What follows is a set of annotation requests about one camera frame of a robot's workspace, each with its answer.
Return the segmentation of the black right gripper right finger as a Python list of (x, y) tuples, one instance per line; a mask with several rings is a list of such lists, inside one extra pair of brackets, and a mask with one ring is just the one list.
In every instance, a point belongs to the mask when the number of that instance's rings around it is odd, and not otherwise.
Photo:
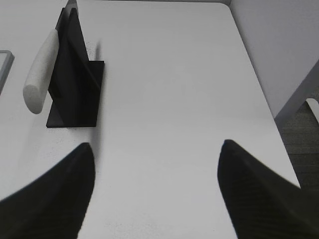
[(239, 239), (317, 239), (319, 197), (264, 165), (235, 141), (224, 141), (219, 188)]

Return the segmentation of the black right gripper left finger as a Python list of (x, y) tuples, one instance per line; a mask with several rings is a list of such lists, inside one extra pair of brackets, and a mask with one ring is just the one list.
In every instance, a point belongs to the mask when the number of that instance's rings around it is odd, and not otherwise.
[(76, 239), (95, 184), (89, 143), (0, 202), (2, 239)]

